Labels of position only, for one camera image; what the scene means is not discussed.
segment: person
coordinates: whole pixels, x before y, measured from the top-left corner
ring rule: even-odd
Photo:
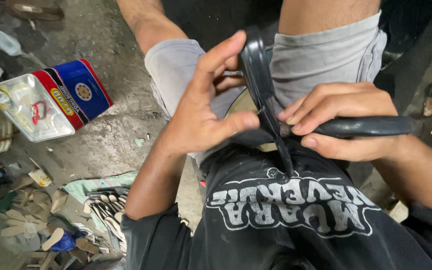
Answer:
[[[242,78],[223,73],[237,69],[245,32],[205,53],[159,0],[117,3],[171,117],[128,195],[127,269],[432,269],[432,149],[411,135],[312,133],[336,116],[397,115],[371,83],[386,43],[378,0],[283,1],[270,67],[278,118],[303,136],[285,141],[293,177],[277,151],[223,143],[259,127],[252,112],[224,118]],[[187,154],[207,185],[194,236],[175,203]],[[409,217],[395,222],[333,159],[372,161]]]

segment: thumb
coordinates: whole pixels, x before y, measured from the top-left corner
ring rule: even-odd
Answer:
[[[219,121],[214,128],[214,136],[223,141],[238,132],[259,127],[259,118],[254,112],[241,111],[230,114],[225,120]]]
[[[301,139],[301,145],[325,158],[357,162],[380,158],[387,148],[387,140],[387,137],[338,139],[310,133]]]

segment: stack of insoles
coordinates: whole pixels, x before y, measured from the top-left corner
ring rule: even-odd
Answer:
[[[88,192],[84,202],[83,212],[93,212],[105,225],[114,250],[123,248],[126,251],[126,239],[120,224],[128,193],[129,189],[122,186],[98,189]]]

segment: black t-shirt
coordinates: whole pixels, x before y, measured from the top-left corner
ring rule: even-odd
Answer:
[[[124,216],[127,269],[432,270],[431,209],[410,205],[398,224],[333,161],[286,144],[297,177],[283,173],[276,151],[231,146],[205,160],[206,203],[193,237],[177,204]]]

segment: tool handle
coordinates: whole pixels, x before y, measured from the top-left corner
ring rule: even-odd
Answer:
[[[281,137],[294,135],[293,126],[281,123]],[[406,116],[338,117],[319,125],[313,132],[335,138],[383,137],[410,134],[415,122]]]

